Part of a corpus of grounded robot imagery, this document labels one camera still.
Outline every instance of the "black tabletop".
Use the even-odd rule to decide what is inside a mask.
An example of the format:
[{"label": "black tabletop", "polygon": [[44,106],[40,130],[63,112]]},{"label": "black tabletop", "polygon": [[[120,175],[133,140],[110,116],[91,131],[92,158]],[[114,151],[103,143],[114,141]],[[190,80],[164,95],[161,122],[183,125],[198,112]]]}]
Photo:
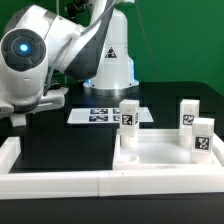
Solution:
[{"label": "black tabletop", "polygon": [[[22,152],[11,173],[111,170],[118,124],[67,124],[72,108],[119,107],[123,99],[148,107],[153,123],[140,128],[179,127],[182,99],[200,100],[200,117],[215,118],[224,138],[224,97],[195,82],[141,83],[119,97],[90,95],[70,86],[64,108],[27,115],[27,126],[0,120],[0,136],[20,136]],[[224,194],[147,195],[106,198],[1,200],[1,223],[222,223]]]}]

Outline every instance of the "white block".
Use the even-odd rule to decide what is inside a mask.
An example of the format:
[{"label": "white block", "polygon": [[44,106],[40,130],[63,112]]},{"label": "white block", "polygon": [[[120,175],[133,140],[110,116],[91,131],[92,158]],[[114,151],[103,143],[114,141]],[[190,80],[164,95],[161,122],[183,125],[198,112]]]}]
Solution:
[{"label": "white block", "polygon": [[212,164],[212,154],[208,153],[208,152],[192,151],[191,152],[191,163]]},{"label": "white block", "polygon": [[138,134],[133,136],[121,135],[121,146],[127,149],[134,149],[138,147]]},{"label": "white block", "polygon": [[184,136],[180,135],[179,136],[179,143],[180,147],[184,149],[191,149],[192,148],[192,136]]},{"label": "white block", "polygon": [[[120,109],[120,134],[122,136],[130,136],[130,139],[135,139],[139,130],[139,101],[123,100],[119,104]],[[128,137],[123,138],[125,145]]]},{"label": "white block", "polygon": [[195,118],[192,126],[194,136],[213,136],[215,120],[212,118]]},{"label": "white block", "polygon": [[119,104],[120,113],[135,114],[139,110],[138,100],[123,100]]},{"label": "white block", "polygon": [[192,126],[180,128],[180,135],[192,136]]},{"label": "white block", "polygon": [[214,119],[195,118],[192,125],[191,163],[212,163]]},{"label": "white block", "polygon": [[10,117],[13,127],[26,126],[26,115],[17,114]]},{"label": "white block", "polygon": [[129,135],[129,136],[136,136],[138,135],[139,132],[139,124],[137,124],[135,127],[124,127],[122,125],[120,125],[120,134],[121,135]]},{"label": "white block", "polygon": [[180,128],[192,126],[196,117],[199,117],[199,100],[182,100],[180,104]]}]

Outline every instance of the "cable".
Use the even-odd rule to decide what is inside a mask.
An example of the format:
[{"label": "cable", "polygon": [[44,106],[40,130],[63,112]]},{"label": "cable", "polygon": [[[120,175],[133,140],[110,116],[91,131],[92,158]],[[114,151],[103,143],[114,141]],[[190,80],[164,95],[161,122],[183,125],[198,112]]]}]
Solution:
[{"label": "cable", "polygon": [[114,0],[111,5],[104,11],[104,13],[89,27],[87,27],[83,32],[81,32],[81,36],[93,29],[105,16],[106,14],[114,7],[116,0]]},{"label": "cable", "polygon": [[60,15],[60,0],[56,0],[56,12],[57,12],[57,15]]},{"label": "cable", "polygon": [[149,55],[150,55],[150,57],[152,59],[152,63],[153,63],[153,67],[155,69],[156,75],[157,75],[159,81],[161,82],[161,76],[160,76],[160,73],[159,73],[159,70],[158,70],[158,67],[157,67],[157,64],[156,64],[156,60],[155,60],[155,57],[154,57],[154,55],[152,53],[152,49],[151,49],[150,43],[148,41],[148,38],[147,38],[146,33],[145,33],[144,26],[143,26],[143,23],[142,23],[142,17],[141,17],[141,12],[140,12],[140,7],[139,7],[139,4],[138,4],[138,0],[135,0],[135,3],[136,3],[138,20],[139,20],[140,28],[141,28],[141,31],[142,31],[142,35],[144,37],[144,40],[145,40],[145,43],[146,43]]},{"label": "cable", "polygon": [[54,73],[54,69],[58,63],[58,60],[60,59],[60,57],[62,56],[62,54],[64,53],[65,49],[69,46],[69,44],[71,43],[72,39],[69,40],[63,47],[62,49],[60,50],[60,52],[58,53],[57,57],[55,58],[54,60],[54,63],[50,69],[50,71],[48,72],[47,74],[47,79],[46,79],[46,86],[44,88],[44,93],[43,95],[46,96],[47,95],[47,92],[51,86],[51,79],[52,79],[52,76],[53,76],[53,73]]}]

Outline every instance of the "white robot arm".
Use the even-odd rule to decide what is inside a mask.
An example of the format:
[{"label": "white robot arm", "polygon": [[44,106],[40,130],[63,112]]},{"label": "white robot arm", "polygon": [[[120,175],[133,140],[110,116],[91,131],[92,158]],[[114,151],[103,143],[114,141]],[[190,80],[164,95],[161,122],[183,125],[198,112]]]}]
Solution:
[{"label": "white robot arm", "polygon": [[8,22],[0,43],[0,118],[62,107],[66,90],[48,92],[54,69],[77,81],[97,74],[114,5],[121,1],[86,2],[88,27],[39,6],[17,12]]}]

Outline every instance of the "green wall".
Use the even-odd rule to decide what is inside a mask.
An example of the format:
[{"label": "green wall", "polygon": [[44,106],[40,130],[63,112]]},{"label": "green wall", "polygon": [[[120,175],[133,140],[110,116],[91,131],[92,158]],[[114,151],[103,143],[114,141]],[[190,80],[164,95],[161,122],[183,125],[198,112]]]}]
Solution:
[{"label": "green wall", "polygon": [[[61,0],[62,15],[71,1]],[[1,33],[10,16],[30,4],[55,12],[55,0],[0,0]],[[198,81],[224,95],[223,0],[138,0],[117,8],[128,17],[129,55],[139,81]]]}]

